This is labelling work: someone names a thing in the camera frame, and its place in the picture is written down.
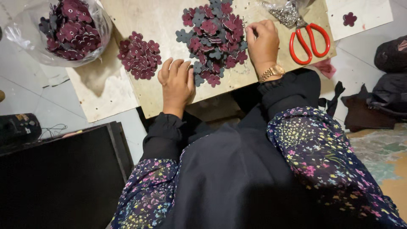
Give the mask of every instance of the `wooden table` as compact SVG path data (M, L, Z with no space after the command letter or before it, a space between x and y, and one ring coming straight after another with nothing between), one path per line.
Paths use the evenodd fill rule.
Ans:
M144 40L154 40L160 44L162 60L173 57L175 59L192 60L192 62L198 61L197 59L189 59L189 51L186 45L176 42L175 32L180 29L186 31L191 29L191 27L184 27L182 24L181 16L184 8L209 4L209 1L101 0L101 2L116 26L112 34L112 38L116 39L116 44L110 43L109 49L102 54L102 61L96 60L94 63L80 68L67 69L86 117L89 122L93 122L140 105L147 118L154 117L162 111L162 89L157 77L155 76L151 80L136 81L127 73L131 83L126 82L124 68L121 66L120 60L116 58L119 53L117 44L124 37L128 37L132 31L137 31L143 34ZM280 37L278 63L286 71L303 67L296 64L289 54L289 39L295 29L289 30L280 24L270 13L259 7L256 1L234 0L232 8L234 14L244 16L245 21L247 21L246 24L264 19L273 20ZM308 12L304 16L307 22L322 26L331 38L331 49L328 55L324 58L314 56L311 63L336 56L335 44L326 12L325 0L315 0L308 7ZM302 34L310 47L310 40L305 29L303 29ZM316 32L315 39L317 49L321 52L325 49L323 37ZM305 51L297 40L294 47L300 59L307 59ZM257 82L257 76L250 59L244 65L238 64L235 68L226 69L224 75L221 84L215 88L212 88L208 83L198 87L192 103ZM138 101L136 97L131 95L129 88L138 97Z
M169 57L189 59L187 47L183 43L178 43L175 35L177 30L190 30L190 27L184 27L182 24L183 9L209 4L207 0L101 0L101 2L118 30L118 33L115 33L117 41L128 37L132 31L142 33L144 40L154 40L160 44L162 60ZM276 20L265 9L259 7L256 1L234 0L232 8L234 14L245 17L247 24L264 19ZM325 1L316 0L309 6L309 12L304 16L307 22L322 26L331 37L332 46L328 55L324 58L314 57L311 63L336 55L326 12ZM289 39L294 29L288 30L279 22L276 22L276 26L280 37L278 63L287 71L301 68L302 66L292 60L288 49ZM303 36L310 46L305 29ZM318 50L324 50L325 42L323 37L319 33L315 33L315 38ZM295 43L295 49L300 59L307 59L306 53L299 42ZM244 65L237 65L235 68L226 70L224 75L221 84L215 88L212 88L208 83L198 87L193 103L257 82L256 73L249 59ZM130 78L145 116L149 118L158 115L162 111L162 90L157 77L153 77L151 80L138 81L131 76Z

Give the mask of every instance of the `plastic bag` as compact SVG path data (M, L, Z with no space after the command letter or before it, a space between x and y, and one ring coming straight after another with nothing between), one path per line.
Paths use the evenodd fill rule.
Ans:
M4 29L6 37L17 43L30 56L39 63L60 66L79 67L96 60L105 50L112 33L112 22L95 0L81 0L88 5L88 11L98 34L100 35L100 47L85 55L81 60L67 60L54 55L47 50L47 36L40 31L39 24L41 17L50 17L50 4L57 5L58 0L41 1L32 6L25 6L24 11L19 13L13 21L9 22Z
M264 7L288 28L293 28L298 19L306 14L310 0L260 0L257 5Z

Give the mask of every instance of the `black wire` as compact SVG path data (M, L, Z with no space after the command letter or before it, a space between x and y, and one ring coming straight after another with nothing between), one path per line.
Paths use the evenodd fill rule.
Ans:
M59 126L59 125L63 125L63 128L55 128L56 126ZM47 132L49 132L51 138L53 138L53 137L56 135L55 133L60 134L61 131L65 130L65 129L67 129L67 128L68 128L68 126L65 125L65 124L62 124L62 123L57 124L57 125L55 125L55 126L53 126L53 127L51 127L51 128L41 128L42 130L45 129L46 131L43 132L39 138L42 138L42 136L43 136L45 133L47 133ZM51 130L60 130L60 131L59 131L59 132L55 131L55 133L52 133Z

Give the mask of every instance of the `floral fabric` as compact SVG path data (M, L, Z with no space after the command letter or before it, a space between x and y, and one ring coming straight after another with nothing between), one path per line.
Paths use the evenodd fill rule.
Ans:
M110 228L153 228L171 207L178 164L169 159L139 162L120 196Z
M278 113L269 122L267 134L297 179L323 207L407 227L390 197L383 195L353 153L339 123L325 112L306 107ZM175 204L181 165L182 155L179 164L170 159L139 162L120 196L111 228L154 228L160 224Z
M353 153L339 123L325 112L306 107L278 113L268 124L267 134L321 205L407 227L390 197L383 195Z

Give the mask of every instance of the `black bag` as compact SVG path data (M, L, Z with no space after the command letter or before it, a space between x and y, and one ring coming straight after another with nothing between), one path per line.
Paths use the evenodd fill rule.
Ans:
M393 117L407 118L407 73L382 76L366 101L369 107Z
M407 36L381 44L374 64L386 73L407 73Z

